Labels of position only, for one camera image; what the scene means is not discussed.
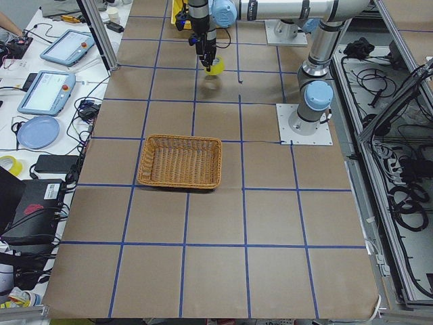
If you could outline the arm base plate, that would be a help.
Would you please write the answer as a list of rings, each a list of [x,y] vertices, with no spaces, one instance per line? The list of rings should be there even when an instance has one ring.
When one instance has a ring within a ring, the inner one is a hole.
[[[298,104],[276,104],[280,143],[294,146],[332,146],[329,123],[306,122],[298,116]]]
[[[265,20],[267,44],[273,46],[306,47],[307,37],[292,21]]]

